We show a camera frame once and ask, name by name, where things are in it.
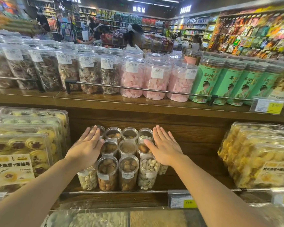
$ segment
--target person's right hand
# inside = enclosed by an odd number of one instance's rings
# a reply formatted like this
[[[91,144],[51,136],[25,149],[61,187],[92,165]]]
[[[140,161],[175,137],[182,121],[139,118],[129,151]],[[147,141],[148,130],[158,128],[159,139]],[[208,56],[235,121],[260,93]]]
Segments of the person's right hand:
[[[159,125],[153,128],[153,135],[157,146],[148,139],[144,139],[144,144],[151,150],[159,163],[172,166],[174,157],[183,154],[181,147],[171,132],[169,131],[167,134]]]

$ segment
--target person's left hand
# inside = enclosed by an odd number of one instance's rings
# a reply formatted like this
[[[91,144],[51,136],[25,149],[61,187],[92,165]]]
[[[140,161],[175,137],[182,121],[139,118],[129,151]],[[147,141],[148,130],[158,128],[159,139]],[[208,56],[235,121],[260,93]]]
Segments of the person's left hand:
[[[100,129],[88,127],[78,141],[68,150],[65,159],[76,164],[78,171],[95,164],[100,154],[104,139],[99,140]]]

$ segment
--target forearm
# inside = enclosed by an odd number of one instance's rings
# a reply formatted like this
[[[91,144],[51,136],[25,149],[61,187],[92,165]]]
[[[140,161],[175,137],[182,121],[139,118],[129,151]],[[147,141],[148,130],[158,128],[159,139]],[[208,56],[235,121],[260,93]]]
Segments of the forearm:
[[[271,226],[235,193],[179,154],[172,166],[198,205],[208,227]]]
[[[73,163],[63,159],[9,195],[0,202],[0,227],[40,227],[59,195],[76,173]]]

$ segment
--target jar of pink candy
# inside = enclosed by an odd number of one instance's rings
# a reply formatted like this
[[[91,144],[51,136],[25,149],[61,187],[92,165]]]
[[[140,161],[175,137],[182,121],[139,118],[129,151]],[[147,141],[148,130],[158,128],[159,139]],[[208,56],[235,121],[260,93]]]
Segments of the jar of pink candy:
[[[139,57],[122,57],[121,58],[121,86],[125,87],[143,87],[144,68],[146,60]],[[143,91],[120,89],[121,95],[128,98],[138,98]]]
[[[124,50],[125,57],[140,57],[143,58],[144,52],[138,50]]]
[[[144,88],[166,91],[172,64],[167,61],[148,60],[144,71]],[[148,99],[163,99],[165,93],[144,91]]]
[[[174,64],[175,62],[183,62],[184,61],[184,57],[182,57],[182,54],[166,54],[165,55],[165,59],[167,62],[170,62],[172,64]]]
[[[198,66],[176,62],[171,71],[167,91],[190,93],[193,81],[196,78]],[[189,95],[171,94],[168,93],[167,97],[173,101],[186,102]]]

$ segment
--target hand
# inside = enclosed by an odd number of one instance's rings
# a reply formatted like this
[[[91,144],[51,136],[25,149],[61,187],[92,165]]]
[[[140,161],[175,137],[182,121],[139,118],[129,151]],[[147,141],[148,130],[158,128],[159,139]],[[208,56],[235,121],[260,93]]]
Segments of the hand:
[[[144,139],[144,144],[151,150],[159,163],[172,166],[175,157],[183,154],[181,147],[171,132],[169,131],[167,134],[159,125],[153,128],[153,135],[157,146],[148,139]]]
[[[100,129],[88,127],[78,141],[68,150],[65,159],[76,164],[78,171],[95,164],[100,154],[104,139],[99,140]]]

